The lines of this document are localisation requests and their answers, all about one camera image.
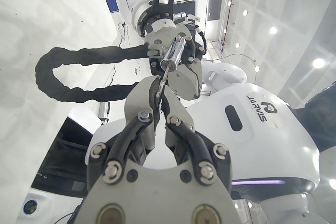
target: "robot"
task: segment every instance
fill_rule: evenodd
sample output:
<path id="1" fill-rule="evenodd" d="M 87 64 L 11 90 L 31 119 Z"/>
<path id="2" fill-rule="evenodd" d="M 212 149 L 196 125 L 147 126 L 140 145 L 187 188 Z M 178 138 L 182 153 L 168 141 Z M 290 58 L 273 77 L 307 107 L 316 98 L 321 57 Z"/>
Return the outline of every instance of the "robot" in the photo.
<path id="1" fill-rule="evenodd" d="M 203 60 L 186 27 L 204 39 L 198 18 L 173 15 L 174 0 L 116 1 L 153 76 L 127 94 L 125 119 L 92 137 L 88 195 L 68 223 L 241 224 L 232 199 L 249 199 L 269 224 L 326 224 L 307 209 L 319 150 L 289 106 L 240 68 Z M 198 99 L 202 82 L 213 95 L 184 108 L 176 95 Z"/>

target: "wire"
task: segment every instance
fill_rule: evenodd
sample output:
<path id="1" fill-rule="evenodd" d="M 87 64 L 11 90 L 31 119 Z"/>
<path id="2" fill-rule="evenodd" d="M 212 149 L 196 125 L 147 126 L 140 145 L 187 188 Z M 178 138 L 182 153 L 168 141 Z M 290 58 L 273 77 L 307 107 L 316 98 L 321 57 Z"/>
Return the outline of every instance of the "wire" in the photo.
<path id="1" fill-rule="evenodd" d="M 121 41 L 120 41 L 120 43 L 119 43 L 119 47 L 120 47 L 120 45 L 121 45 L 121 43 L 122 43 L 122 41 L 123 41 L 123 38 L 124 38 L 124 43 L 125 43 L 125 45 L 126 45 L 126 40 L 125 40 L 125 35 L 126 35 L 126 33 L 125 33 L 125 27 L 124 27 L 124 35 L 121 34 L 119 25 L 118 25 L 118 31 L 119 31 L 119 33 L 120 33 L 120 35 L 121 35 Z"/>
<path id="2" fill-rule="evenodd" d="M 224 59 L 224 58 L 227 58 L 227 57 L 230 57 L 230 56 L 234 56 L 234 55 L 241 55 L 241 56 L 247 57 L 247 58 L 248 58 L 248 59 L 250 59 L 250 60 L 251 60 L 251 62 L 253 63 L 253 65 L 254 65 L 254 68 L 256 68 L 256 67 L 257 67 L 257 66 L 256 66 L 256 64 L 255 64 L 255 60 L 253 60 L 252 58 L 250 58 L 249 56 L 247 56 L 247 55 L 244 55 L 244 54 L 231 54 L 231 55 L 228 55 L 228 56 L 226 56 L 226 57 L 217 58 L 217 59 L 212 59 L 212 60 L 207 60 L 207 61 L 216 61 L 216 60 L 221 60 L 221 59 Z M 256 80 L 257 80 L 257 71 L 255 72 L 255 77 L 254 77 L 254 83 L 253 83 L 253 84 L 255 84 Z"/>
<path id="3" fill-rule="evenodd" d="M 68 213 L 67 215 L 64 215 L 62 218 L 58 219 L 54 224 L 60 222 L 63 218 L 66 218 L 69 215 L 72 215 L 74 212 Z"/>
<path id="4" fill-rule="evenodd" d="M 112 80 L 111 80 L 111 82 L 110 82 L 110 84 L 108 86 L 110 86 L 113 83 L 113 78 L 114 78 L 114 75 L 116 74 L 116 70 L 115 70 L 116 67 L 115 67 L 114 63 L 113 63 L 113 69 L 114 69 L 114 74 L 113 74 Z"/>
<path id="5" fill-rule="evenodd" d="M 127 34 L 128 46 L 131 48 L 131 43 L 130 43 L 130 39 L 129 39 L 129 35 L 128 35 L 128 26 L 126 25 L 126 27 L 127 27 L 126 34 Z M 140 68 L 140 62 L 138 62 L 137 59 L 136 59 L 135 61 L 136 61 L 136 62 L 138 63 L 138 65 L 139 65 L 139 71 L 138 71 L 138 72 L 140 72 L 140 70 L 141 70 L 141 68 Z"/>
<path id="6" fill-rule="evenodd" d="M 257 215 L 256 215 L 255 217 L 251 218 L 250 220 L 246 221 L 246 222 L 243 223 L 243 224 L 247 224 L 247 223 L 250 223 L 250 222 L 252 222 L 253 220 L 255 220 L 255 219 L 259 216 L 260 212 L 261 212 L 261 205 L 259 205 L 259 211 L 258 211 Z"/>

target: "ceiling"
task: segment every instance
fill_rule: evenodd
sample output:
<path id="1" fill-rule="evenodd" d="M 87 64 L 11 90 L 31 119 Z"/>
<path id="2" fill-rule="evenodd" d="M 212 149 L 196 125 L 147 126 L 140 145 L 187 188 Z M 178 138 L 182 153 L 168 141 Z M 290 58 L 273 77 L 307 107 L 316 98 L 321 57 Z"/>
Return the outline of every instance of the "ceiling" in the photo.
<path id="1" fill-rule="evenodd" d="M 336 80 L 335 8 L 336 0 L 225 0 L 220 20 L 206 21 L 205 36 L 218 55 L 241 53 L 256 60 L 256 84 L 300 107 Z M 277 33 L 271 35 L 273 26 Z M 325 67 L 315 69 L 316 58 L 324 59 Z M 231 56 L 225 61 L 254 81 L 249 59 Z"/>

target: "ceiling light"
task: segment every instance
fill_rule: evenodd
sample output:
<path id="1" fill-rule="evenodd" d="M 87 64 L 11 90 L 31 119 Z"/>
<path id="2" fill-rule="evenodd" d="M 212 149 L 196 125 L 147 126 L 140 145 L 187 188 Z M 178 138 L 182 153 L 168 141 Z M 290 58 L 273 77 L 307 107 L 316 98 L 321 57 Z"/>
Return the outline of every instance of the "ceiling light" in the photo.
<path id="1" fill-rule="evenodd" d="M 270 28 L 270 34 L 276 34 L 276 33 L 277 33 L 276 27 L 271 27 Z"/>
<path id="2" fill-rule="evenodd" d="M 317 58 L 316 60 L 313 61 L 313 66 L 316 69 L 320 69 L 325 65 L 325 61 L 322 58 Z"/>
<path id="3" fill-rule="evenodd" d="M 332 189 L 336 190 L 336 180 L 330 180 L 329 184 L 330 184 Z"/>

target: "screw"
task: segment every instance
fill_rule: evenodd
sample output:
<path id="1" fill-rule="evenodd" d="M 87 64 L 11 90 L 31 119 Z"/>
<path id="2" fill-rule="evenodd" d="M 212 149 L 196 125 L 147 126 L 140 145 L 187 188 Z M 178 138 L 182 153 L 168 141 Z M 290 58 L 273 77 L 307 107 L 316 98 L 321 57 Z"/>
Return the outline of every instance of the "screw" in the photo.
<path id="1" fill-rule="evenodd" d="M 205 178 L 207 178 L 208 180 L 210 180 L 213 177 L 213 170 L 212 168 L 207 165 L 201 168 L 201 175 Z"/>
<path id="2" fill-rule="evenodd" d="M 100 155 L 100 154 L 102 153 L 102 151 L 103 151 L 103 148 L 102 148 L 101 146 L 99 146 L 99 145 L 97 145 L 97 146 L 93 149 L 93 153 L 94 153 L 95 155 Z"/>
<path id="3" fill-rule="evenodd" d="M 178 123 L 180 122 L 180 120 L 176 116 L 173 116 L 173 117 L 170 118 L 170 122 L 172 124 L 178 125 Z"/>
<path id="4" fill-rule="evenodd" d="M 100 155 L 104 149 L 106 149 L 106 145 L 104 143 L 97 143 L 91 148 L 90 156 L 92 158 L 98 159 L 100 158 Z"/>
<path id="5" fill-rule="evenodd" d="M 107 163 L 107 167 L 103 174 L 103 181 L 107 184 L 112 184 L 120 178 L 122 173 L 121 164 L 116 160 Z"/>
<path id="6" fill-rule="evenodd" d="M 217 143 L 213 146 L 213 152 L 215 153 L 215 156 L 219 159 L 225 159 L 227 151 L 228 148 L 221 143 Z"/>
<path id="7" fill-rule="evenodd" d="M 141 115 L 140 115 L 140 118 L 141 118 L 142 120 L 146 120 L 146 119 L 148 119 L 148 118 L 149 118 L 149 113 L 148 113 L 147 111 L 143 111 L 143 112 L 141 113 Z"/>
<path id="8" fill-rule="evenodd" d="M 118 168 L 115 165 L 108 166 L 105 169 L 105 176 L 109 179 L 113 179 L 117 175 Z"/>
<path id="9" fill-rule="evenodd" d="M 217 153 L 221 156 L 225 156 L 227 154 L 227 151 L 224 149 L 223 146 L 219 146 L 217 149 Z"/>

